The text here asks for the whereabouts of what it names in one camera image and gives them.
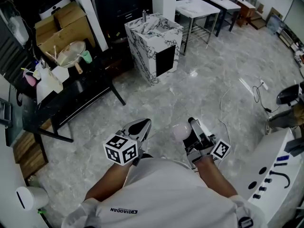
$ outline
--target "black and white marker cube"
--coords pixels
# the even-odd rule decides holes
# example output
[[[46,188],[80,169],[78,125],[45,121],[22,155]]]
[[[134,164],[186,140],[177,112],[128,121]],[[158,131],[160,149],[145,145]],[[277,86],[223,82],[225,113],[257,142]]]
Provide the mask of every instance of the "black and white marker cube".
[[[138,156],[137,141],[111,134],[104,143],[104,151],[108,160],[125,165]]]
[[[225,141],[220,139],[215,147],[212,149],[211,153],[214,157],[217,157],[220,160],[223,160],[229,152],[231,146]]]

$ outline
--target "black cabinet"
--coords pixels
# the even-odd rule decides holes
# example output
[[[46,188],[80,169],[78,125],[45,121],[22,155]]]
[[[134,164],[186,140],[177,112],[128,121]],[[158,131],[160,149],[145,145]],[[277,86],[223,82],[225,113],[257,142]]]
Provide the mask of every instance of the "black cabinet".
[[[142,16],[141,0],[94,0],[100,26],[108,41],[125,37],[124,24]]]

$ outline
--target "cardboard box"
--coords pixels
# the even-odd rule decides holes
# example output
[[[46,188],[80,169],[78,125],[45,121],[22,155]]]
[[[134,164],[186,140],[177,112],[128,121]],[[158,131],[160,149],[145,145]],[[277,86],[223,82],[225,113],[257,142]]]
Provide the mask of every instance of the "cardboard box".
[[[257,8],[257,11],[262,14],[263,13],[264,4],[260,3],[260,5]]]
[[[95,47],[93,34],[86,19],[86,13],[71,2],[59,9],[52,16],[35,24],[36,43],[40,50],[54,55],[54,45],[57,54],[68,44],[76,40],[88,39]]]

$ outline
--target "marble tile floor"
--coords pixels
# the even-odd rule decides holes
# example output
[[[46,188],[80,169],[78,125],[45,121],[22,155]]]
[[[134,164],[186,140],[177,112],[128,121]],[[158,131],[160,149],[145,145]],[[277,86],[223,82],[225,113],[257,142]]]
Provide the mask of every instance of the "marble tile floor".
[[[222,119],[228,126],[232,153],[220,169],[228,180],[237,175],[263,137],[268,117],[239,78],[250,87],[259,86],[262,78],[269,87],[260,90],[263,105],[272,110],[277,108],[275,98],[282,89],[302,81],[291,51],[277,36],[267,28],[236,25],[231,33],[223,28],[218,38],[212,36],[207,48],[202,39],[190,42],[186,56],[180,56],[178,70],[156,86],[149,86],[135,70],[115,79],[127,105],[122,106],[112,92],[97,100],[59,130],[73,137],[73,143],[42,136],[49,163],[37,177],[49,195],[45,209],[51,225],[60,227],[111,166],[102,147],[107,136],[139,118],[152,119],[152,130],[143,144],[149,154],[186,164],[182,143],[171,134],[172,126],[193,116],[229,142],[219,122]],[[228,89],[220,111],[220,99]],[[281,107],[276,113],[286,109]],[[269,227],[281,227],[293,216],[304,194],[303,184],[304,179],[298,177]]]

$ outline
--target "wooden table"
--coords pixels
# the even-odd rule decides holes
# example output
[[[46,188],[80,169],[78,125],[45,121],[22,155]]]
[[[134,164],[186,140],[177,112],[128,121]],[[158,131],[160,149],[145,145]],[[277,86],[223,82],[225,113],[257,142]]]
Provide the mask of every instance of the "wooden table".
[[[237,24],[242,27],[246,20],[254,14],[256,8],[251,3],[242,0],[237,0],[237,5],[241,7],[240,18],[237,20]]]

